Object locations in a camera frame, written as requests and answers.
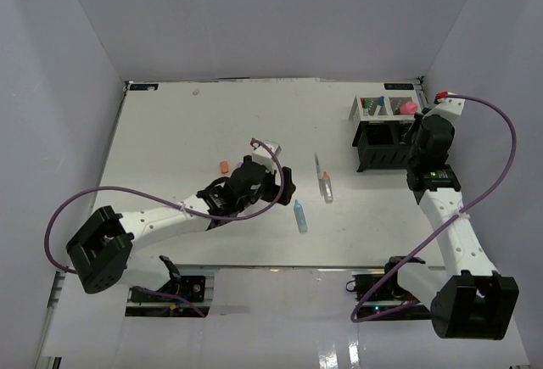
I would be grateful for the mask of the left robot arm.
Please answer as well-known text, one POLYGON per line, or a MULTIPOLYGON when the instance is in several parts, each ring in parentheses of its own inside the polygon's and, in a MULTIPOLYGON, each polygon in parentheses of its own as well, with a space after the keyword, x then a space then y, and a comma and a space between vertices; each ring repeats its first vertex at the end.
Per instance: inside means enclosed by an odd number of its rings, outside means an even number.
POLYGON ((169 300, 179 290, 177 268, 167 256, 146 256, 142 249, 183 234, 248 220, 246 209, 259 201, 286 206, 295 190, 290 168, 274 170, 247 155, 230 176, 214 180, 171 206, 116 212, 107 205, 95 210, 66 250, 87 294, 120 283, 147 288, 159 299, 169 300))

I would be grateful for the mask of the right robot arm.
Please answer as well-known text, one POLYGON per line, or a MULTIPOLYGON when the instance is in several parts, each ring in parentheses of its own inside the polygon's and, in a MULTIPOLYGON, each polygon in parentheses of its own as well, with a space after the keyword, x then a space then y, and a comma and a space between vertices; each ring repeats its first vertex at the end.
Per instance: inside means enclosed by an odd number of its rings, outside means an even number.
POLYGON ((384 292, 395 300, 412 295, 440 338, 501 340, 519 289, 487 257, 462 209, 461 186, 447 163, 455 128, 442 114, 419 115, 408 135, 408 187, 437 233, 446 277, 416 256, 401 256, 389 261, 384 292))

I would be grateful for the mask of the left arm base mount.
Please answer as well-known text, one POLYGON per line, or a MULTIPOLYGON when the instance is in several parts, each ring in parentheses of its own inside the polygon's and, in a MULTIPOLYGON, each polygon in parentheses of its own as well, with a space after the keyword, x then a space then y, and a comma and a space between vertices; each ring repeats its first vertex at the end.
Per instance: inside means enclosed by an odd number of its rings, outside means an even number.
POLYGON ((162 286, 156 295, 130 290, 125 316, 149 318, 205 318, 214 293, 214 277, 182 275, 162 286))

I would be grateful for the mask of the blue stubby highlighter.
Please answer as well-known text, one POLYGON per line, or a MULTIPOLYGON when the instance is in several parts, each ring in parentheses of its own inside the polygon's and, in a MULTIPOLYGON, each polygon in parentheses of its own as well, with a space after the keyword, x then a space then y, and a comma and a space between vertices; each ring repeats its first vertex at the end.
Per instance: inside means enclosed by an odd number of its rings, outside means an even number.
POLYGON ((308 226, 302 204, 298 199, 294 201, 294 216, 300 233, 308 232, 308 226))

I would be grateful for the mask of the red capped marker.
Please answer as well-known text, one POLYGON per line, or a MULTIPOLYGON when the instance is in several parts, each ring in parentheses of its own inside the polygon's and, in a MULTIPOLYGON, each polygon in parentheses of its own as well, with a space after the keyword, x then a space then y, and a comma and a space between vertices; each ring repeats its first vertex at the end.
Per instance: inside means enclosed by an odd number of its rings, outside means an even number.
POLYGON ((369 116, 369 109, 368 109, 368 101, 364 98, 361 99, 361 106, 362 106, 362 114, 364 116, 369 116))

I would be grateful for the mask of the orange stubby highlighter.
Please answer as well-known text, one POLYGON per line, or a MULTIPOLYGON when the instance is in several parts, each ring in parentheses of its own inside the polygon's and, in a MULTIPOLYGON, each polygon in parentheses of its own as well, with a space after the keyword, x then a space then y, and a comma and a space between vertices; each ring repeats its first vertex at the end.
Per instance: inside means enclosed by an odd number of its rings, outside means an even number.
POLYGON ((329 174, 324 171, 322 174, 322 194, 326 204, 333 202, 333 190, 329 174))

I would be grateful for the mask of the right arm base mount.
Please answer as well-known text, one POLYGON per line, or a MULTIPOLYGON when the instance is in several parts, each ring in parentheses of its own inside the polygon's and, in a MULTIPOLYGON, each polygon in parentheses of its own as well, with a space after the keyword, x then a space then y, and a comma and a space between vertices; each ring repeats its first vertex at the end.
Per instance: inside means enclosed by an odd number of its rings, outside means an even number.
MULTIPOLYGON (((373 271, 355 274, 346 282, 345 290, 347 293, 354 295, 356 301, 359 301, 382 276, 382 272, 373 271)), ((382 317, 382 314, 388 310, 414 302, 415 299, 411 294, 404 290, 395 289, 390 282, 386 282, 358 310, 356 318, 361 319, 376 315, 375 321, 429 321, 431 318, 430 312, 420 302, 399 312, 382 317)))

